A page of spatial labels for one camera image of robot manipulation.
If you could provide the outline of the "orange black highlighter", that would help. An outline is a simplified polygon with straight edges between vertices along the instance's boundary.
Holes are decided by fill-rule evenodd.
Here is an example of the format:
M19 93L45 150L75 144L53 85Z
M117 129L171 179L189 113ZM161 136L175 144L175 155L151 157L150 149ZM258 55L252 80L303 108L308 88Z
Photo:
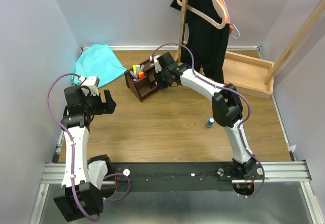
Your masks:
M140 71L139 72L139 79L144 78L144 76L145 76L145 73L143 71Z

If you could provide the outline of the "white yellow marker pen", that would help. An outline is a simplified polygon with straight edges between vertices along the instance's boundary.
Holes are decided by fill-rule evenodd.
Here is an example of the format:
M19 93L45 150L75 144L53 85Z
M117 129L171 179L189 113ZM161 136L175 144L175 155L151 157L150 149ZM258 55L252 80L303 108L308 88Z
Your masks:
M137 79L138 76L137 76L137 67L136 67L136 65L133 65L133 74L134 74L134 78Z

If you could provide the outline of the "red marker pen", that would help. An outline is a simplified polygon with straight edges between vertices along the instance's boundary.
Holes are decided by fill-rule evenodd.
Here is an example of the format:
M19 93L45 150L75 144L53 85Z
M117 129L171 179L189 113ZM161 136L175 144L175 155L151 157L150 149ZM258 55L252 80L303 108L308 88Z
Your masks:
M130 71L130 74L133 77L133 79L136 79L137 78L133 71Z

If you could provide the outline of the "blue ink bottle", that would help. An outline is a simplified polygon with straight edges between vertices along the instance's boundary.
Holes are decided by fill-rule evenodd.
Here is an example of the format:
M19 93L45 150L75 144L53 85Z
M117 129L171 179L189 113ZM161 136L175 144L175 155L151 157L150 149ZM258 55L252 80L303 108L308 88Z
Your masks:
M206 127L207 127L207 128L211 128L211 127L213 127L214 122L215 122L214 118L212 118L212 117L209 118L208 121L207 121L207 123L206 123Z

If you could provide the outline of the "pale mint highlighter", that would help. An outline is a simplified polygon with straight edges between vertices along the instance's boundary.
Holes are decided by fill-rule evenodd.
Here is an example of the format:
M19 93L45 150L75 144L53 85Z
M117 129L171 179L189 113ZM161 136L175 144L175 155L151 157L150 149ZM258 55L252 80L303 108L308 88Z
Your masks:
M140 69L141 69L141 66L136 65L136 75L137 75L137 77L139 76Z

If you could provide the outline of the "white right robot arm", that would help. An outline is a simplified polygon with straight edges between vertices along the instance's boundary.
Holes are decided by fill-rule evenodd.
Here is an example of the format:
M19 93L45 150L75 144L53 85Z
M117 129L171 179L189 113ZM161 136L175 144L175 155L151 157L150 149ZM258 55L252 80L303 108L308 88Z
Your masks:
M243 106L236 87L218 84L195 73L187 64L177 64L168 52L151 56L149 60L160 89L176 83L198 92L211 102L213 118L224 128L232 148L234 175L239 179L251 175L257 160L244 133Z

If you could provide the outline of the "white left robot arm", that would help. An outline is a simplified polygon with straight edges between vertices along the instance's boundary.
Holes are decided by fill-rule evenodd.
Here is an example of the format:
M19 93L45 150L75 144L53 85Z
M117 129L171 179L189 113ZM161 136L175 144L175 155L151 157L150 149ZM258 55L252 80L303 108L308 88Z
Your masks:
M66 141L66 166L61 188L53 199L67 222L88 218L98 221L104 203L102 181L112 177L113 169L107 155L87 160L89 128L96 115L112 114L116 103L109 90L104 90L105 102L90 85L64 89L66 108L61 120Z

